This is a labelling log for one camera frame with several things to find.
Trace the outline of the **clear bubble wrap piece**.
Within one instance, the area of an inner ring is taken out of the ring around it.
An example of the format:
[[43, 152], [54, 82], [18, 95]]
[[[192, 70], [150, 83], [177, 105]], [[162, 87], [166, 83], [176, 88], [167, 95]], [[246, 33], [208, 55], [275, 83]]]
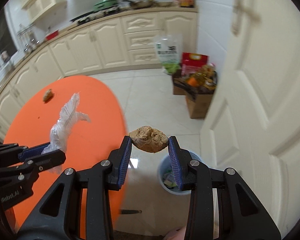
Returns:
[[74, 93], [70, 100], [61, 108], [59, 119], [49, 132], [49, 145], [42, 150], [42, 154], [56, 150], [66, 153], [67, 141], [73, 126], [79, 121], [91, 122], [87, 114], [77, 111], [79, 103], [80, 95], [79, 93]]

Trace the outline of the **brown paper ball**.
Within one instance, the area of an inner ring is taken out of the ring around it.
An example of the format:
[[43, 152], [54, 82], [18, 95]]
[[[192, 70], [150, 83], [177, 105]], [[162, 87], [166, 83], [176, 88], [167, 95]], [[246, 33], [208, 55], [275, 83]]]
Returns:
[[147, 153], [157, 153], [168, 146], [168, 137], [151, 126], [142, 126], [129, 133], [133, 145]]
[[51, 89], [48, 89], [48, 90], [45, 92], [45, 94], [43, 95], [42, 100], [43, 100], [44, 103], [47, 103], [47, 102], [49, 102], [49, 100], [51, 100], [51, 98], [53, 98], [53, 97], [54, 97], [53, 91], [52, 91]]

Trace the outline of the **lower kitchen cabinets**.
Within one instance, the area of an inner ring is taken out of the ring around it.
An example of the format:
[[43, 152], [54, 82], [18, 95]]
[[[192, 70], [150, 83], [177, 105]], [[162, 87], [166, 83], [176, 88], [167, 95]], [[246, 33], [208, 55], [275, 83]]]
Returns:
[[183, 48], [197, 44], [196, 8], [130, 10], [67, 30], [44, 42], [0, 83], [0, 137], [23, 105], [50, 83], [73, 75], [159, 68], [153, 38], [181, 34]]

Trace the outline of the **white door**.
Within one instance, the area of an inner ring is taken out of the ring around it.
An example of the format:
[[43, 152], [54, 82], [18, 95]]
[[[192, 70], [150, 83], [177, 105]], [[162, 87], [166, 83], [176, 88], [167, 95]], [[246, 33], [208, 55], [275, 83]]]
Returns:
[[300, 219], [300, 11], [291, 0], [242, 0], [243, 14], [200, 131], [202, 160], [234, 168], [282, 236]]

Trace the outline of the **window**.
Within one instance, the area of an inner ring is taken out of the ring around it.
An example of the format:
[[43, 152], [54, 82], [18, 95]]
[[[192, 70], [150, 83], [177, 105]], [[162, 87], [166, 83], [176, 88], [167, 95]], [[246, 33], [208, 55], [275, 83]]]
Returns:
[[11, 56], [17, 53], [17, 48], [11, 36], [6, 13], [4, 9], [0, 11], [0, 69], [8, 63]]

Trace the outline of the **hanging utensil rack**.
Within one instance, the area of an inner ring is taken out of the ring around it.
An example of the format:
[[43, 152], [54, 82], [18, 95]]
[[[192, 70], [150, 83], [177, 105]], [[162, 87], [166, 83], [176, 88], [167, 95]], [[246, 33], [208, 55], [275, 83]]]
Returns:
[[34, 33], [33, 24], [30, 24], [28, 26], [20, 24], [17, 36], [23, 44], [23, 52], [26, 56], [35, 51], [40, 45], [40, 41], [36, 38], [36, 35]]

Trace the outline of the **red basin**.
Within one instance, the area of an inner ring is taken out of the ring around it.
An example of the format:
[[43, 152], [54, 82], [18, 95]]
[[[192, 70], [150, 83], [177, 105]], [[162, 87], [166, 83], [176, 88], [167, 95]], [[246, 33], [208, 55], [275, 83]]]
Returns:
[[51, 32], [51, 33], [47, 34], [47, 35], [45, 36], [45, 40], [46, 40], [46, 41], [49, 41], [49, 40], [51, 40], [51, 39], [57, 37], [58, 35], [59, 35], [59, 30], [56, 30], [56, 31], [54, 31], [54, 32]]

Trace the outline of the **cardboard box with groceries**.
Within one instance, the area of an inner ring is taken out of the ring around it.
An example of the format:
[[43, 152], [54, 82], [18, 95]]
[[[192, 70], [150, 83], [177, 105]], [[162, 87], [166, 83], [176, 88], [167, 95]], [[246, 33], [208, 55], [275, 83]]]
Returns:
[[173, 94], [185, 96], [190, 118], [203, 119], [208, 113], [217, 81], [213, 64], [203, 65], [185, 75], [179, 69], [172, 75]]

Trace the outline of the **green electric pot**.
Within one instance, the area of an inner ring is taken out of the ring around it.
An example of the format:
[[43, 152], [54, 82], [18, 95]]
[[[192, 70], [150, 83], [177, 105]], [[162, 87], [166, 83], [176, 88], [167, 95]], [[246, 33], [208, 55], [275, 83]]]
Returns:
[[98, 1], [93, 9], [94, 11], [106, 10], [119, 4], [118, 0], [100, 0]]

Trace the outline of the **gas stove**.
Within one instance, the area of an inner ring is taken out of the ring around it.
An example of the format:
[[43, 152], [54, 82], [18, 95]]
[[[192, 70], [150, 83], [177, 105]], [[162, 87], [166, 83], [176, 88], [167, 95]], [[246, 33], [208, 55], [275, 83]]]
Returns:
[[70, 22], [75, 23], [76, 25], [82, 25], [99, 18], [117, 14], [119, 12], [121, 12], [121, 8], [119, 6], [114, 6], [105, 10], [87, 12], [81, 16], [71, 19]]

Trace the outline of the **rice bag white green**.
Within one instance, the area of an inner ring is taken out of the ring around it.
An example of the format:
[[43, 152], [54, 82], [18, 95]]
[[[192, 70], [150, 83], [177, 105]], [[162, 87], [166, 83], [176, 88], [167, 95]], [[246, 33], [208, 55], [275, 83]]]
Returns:
[[181, 34], [156, 35], [153, 38], [156, 55], [166, 74], [173, 75], [180, 69], [183, 52]]

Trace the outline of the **wok pan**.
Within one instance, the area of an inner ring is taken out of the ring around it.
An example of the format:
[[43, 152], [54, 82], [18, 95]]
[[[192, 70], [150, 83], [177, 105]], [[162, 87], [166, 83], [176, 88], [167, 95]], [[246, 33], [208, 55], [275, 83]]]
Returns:
[[137, 0], [137, 1], [122, 0], [122, 1], [127, 2], [129, 6], [134, 10], [150, 8], [155, 2], [155, 0]]

